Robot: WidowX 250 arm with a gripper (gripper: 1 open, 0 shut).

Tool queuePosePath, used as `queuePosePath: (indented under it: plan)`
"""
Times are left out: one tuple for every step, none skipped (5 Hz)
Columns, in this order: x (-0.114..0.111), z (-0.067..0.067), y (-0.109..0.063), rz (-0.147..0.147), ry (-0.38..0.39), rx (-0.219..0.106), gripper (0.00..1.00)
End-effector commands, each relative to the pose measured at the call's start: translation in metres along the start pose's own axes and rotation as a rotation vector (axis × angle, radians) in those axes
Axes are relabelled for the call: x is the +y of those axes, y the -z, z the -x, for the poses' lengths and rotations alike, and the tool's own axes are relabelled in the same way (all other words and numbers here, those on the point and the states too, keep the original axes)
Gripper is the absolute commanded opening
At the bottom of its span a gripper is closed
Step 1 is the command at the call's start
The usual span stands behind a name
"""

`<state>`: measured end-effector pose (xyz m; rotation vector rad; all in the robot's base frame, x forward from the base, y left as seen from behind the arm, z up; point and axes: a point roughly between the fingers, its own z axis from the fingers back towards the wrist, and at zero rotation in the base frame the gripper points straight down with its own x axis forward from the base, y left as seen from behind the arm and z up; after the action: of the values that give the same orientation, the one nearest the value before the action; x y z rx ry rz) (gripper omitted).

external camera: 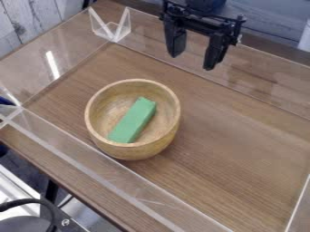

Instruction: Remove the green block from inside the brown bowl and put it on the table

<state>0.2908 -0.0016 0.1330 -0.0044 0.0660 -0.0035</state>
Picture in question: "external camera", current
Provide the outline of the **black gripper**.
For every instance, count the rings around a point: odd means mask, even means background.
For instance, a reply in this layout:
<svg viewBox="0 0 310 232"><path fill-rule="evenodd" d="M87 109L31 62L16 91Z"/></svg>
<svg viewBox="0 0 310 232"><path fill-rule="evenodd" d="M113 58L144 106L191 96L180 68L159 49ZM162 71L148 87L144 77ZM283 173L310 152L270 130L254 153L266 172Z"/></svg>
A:
<svg viewBox="0 0 310 232"><path fill-rule="evenodd" d="M210 71L226 56L230 44L236 45L246 17L223 16L226 0L163 0L160 20L168 54L175 58L187 46L187 30L210 37L203 69Z"/></svg>

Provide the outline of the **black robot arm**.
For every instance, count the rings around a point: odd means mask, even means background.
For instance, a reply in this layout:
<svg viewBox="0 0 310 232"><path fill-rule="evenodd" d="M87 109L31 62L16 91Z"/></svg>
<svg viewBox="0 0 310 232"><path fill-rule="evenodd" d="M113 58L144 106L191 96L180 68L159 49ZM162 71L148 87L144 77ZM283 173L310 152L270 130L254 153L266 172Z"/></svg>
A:
<svg viewBox="0 0 310 232"><path fill-rule="evenodd" d="M219 64L230 45L240 39L240 28L246 18L239 14L235 18L220 15L226 0L175 0L162 1L164 42L172 58L187 48L187 31L208 37L208 47L203 57L203 69L210 71Z"/></svg>

